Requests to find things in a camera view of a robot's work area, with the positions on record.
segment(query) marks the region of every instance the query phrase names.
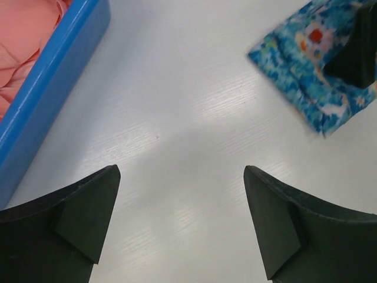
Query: blue plastic container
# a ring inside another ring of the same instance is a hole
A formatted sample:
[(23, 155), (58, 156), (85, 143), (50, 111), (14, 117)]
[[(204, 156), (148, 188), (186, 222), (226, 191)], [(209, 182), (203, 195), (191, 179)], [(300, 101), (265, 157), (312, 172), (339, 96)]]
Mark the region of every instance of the blue plastic container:
[(16, 191), (109, 22), (108, 0), (74, 0), (6, 112), (0, 123), (0, 209)]

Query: black object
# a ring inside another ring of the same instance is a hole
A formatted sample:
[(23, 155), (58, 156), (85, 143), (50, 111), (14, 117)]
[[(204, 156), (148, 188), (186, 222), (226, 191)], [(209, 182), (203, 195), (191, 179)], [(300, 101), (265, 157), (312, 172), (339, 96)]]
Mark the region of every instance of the black object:
[(120, 183), (109, 166), (0, 211), (0, 282), (87, 283), (100, 260)]
[(377, 216), (342, 208), (249, 166), (247, 201), (268, 280), (377, 282)]
[(325, 74), (359, 88), (375, 81), (377, 52), (377, 2), (363, 5), (356, 13), (348, 43), (324, 67)]

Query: peach fabric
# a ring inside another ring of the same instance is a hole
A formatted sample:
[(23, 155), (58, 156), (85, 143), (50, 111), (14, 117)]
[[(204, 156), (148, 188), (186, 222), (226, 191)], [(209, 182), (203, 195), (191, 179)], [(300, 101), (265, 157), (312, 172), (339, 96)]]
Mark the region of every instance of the peach fabric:
[(71, 0), (0, 0), (0, 121)]

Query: white tabletop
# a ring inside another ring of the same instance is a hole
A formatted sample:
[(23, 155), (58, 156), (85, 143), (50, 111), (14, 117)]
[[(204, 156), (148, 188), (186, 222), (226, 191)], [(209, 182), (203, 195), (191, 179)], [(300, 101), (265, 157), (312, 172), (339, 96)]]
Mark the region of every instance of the white tabletop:
[(305, 0), (111, 0), (113, 21), (10, 206), (122, 174), (91, 283), (263, 283), (252, 164), (377, 212), (377, 102), (327, 139), (246, 58)]

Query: patterned fabric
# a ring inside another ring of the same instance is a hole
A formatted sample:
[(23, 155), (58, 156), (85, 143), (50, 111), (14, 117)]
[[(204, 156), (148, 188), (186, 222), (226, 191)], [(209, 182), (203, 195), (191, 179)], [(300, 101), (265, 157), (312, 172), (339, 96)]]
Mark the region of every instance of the patterned fabric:
[(322, 71), (347, 43), (357, 9), (371, 1), (313, 0), (249, 54), (318, 133), (333, 133), (376, 98), (377, 82), (360, 89)]

